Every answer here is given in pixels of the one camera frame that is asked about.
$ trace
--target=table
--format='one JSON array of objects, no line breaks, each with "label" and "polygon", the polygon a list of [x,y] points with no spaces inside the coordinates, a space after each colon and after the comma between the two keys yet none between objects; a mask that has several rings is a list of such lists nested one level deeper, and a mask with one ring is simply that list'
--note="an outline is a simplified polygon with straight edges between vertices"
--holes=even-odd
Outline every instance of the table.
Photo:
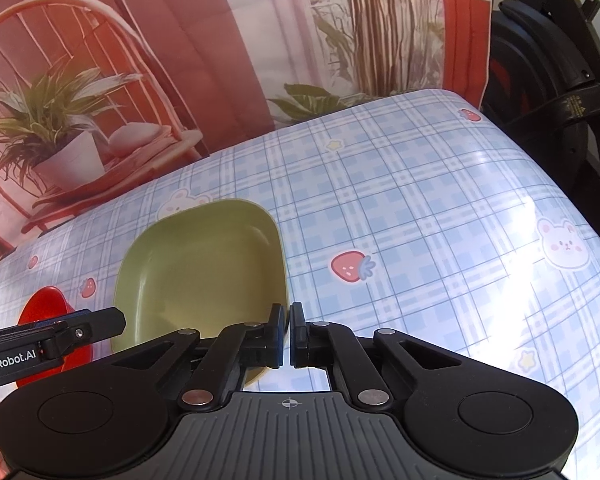
[{"label": "table", "polygon": [[[600,239],[451,92],[386,98],[249,140],[19,247],[0,263],[0,328],[44,285],[74,308],[110,306],[126,250],[170,203],[223,198],[273,216],[290,300],[308,320],[364,336],[395,328],[563,393],[580,420],[564,474],[600,480]],[[320,370],[286,366],[253,388],[327,384]]]}]

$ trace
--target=chair backrest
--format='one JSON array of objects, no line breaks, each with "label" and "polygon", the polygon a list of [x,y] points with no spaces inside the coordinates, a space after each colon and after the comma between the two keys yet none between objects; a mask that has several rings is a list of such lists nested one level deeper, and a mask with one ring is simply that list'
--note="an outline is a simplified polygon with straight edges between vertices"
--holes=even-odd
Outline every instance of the chair backrest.
[{"label": "chair backrest", "polygon": [[[176,133],[183,129],[148,67],[151,58],[129,24],[98,0],[24,0],[0,13],[0,88],[15,90],[64,63],[75,73],[98,67],[102,76],[142,75],[107,97],[117,107],[96,117],[106,136],[132,121],[170,125]],[[0,106],[0,117],[7,115]],[[35,175],[21,187],[1,173],[1,193],[12,205],[26,205],[45,191]]]}]

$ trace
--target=round pad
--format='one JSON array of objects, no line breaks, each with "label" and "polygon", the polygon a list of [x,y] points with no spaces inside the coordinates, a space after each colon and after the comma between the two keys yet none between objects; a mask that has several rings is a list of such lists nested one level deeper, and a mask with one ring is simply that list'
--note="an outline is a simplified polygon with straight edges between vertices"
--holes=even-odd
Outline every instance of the round pad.
[{"label": "round pad", "polygon": [[104,426],[113,416],[113,402],[93,392],[69,392],[51,397],[38,417],[50,430],[58,433],[88,433]]},{"label": "round pad", "polygon": [[562,467],[578,434],[560,393],[469,359],[421,373],[403,420],[424,456],[471,478],[532,478]]},{"label": "round pad", "polygon": [[501,392],[481,392],[465,397],[458,413],[474,430],[497,435],[526,428],[534,415],[524,400]]},{"label": "round pad", "polygon": [[92,363],[7,396],[0,450],[12,468],[42,478],[100,477],[152,454],[167,424],[147,373]]}]

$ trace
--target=green square plate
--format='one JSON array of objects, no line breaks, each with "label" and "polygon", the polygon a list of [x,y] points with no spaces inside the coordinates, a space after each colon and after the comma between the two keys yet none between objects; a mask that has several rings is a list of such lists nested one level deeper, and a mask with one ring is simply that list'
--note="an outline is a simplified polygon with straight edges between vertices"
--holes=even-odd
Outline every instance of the green square plate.
[{"label": "green square plate", "polygon": [[126,253],[114,297],[126,329],[112,350],[181,328],[215,337],[227,325],[266,322],[273,303],[288,306],[274,219],[246,200],[200,205],[156,222]]}]

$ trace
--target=crosshair mark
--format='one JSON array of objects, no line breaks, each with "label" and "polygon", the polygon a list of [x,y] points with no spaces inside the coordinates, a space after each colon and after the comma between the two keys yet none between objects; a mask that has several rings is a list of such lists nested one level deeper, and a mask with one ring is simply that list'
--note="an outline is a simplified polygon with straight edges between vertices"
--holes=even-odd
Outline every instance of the crosshair mark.
[{"label": "crosshair mark", "polygon": [[291,408],[295,408],[298,404],[302,404],[302,402],[298,402],[297,400],[289,397],[288,399],[279,402],[279,404],[282,404],[286,409],[290,410]]}]

